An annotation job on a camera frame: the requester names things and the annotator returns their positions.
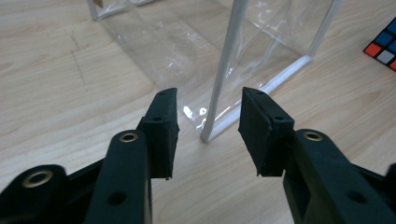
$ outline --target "wood grain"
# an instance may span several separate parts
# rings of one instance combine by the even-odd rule
[[[273,96],[358,165],[396,162],[396,73],[362,50],[394,0],[346,0],[314,62]],[[92,21],[85,1],[0,2],[0,189],[39,164],[67,173],[133,129],[159,89]],[[255,176],[235,124],[209,145],[179,115],[174,178],[153,180],[154,223],[292,223],[280,178]]]

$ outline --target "rubik's cube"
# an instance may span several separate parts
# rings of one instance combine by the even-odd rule
[[[364,49],[364,53],[396,71],[396,18]]]

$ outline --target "wooden table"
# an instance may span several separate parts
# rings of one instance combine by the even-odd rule
[[[396,162],[396,73],[362,50],[395,12],[346,0],[315,61],[273,94],[296,129],[382,175]],[[39,164],[70,174],[103,158],[158,91],[85,1],[1,1],[0,52],[0,189]],[[174,178],[153,180],[154,223],[292,223],[281,178],[256,177],[237,125],[209,145],[179,125]]]

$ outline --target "clear plastic bag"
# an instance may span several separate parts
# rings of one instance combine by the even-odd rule
[[[239,118],[242,87],[270,93],[312,60],[340,0],[88,0],[92,17],[207,142]]]

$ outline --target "red square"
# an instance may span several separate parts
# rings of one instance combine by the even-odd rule
[[[396,61],[394,61],[393,63],[390,64],[389,66],[391,69],[396,71]]]
[[[379,51],[381,50],[381,47],[379,47],[375,43],[371,43],[365,50],[364,52],[372,57],[374,57]]]

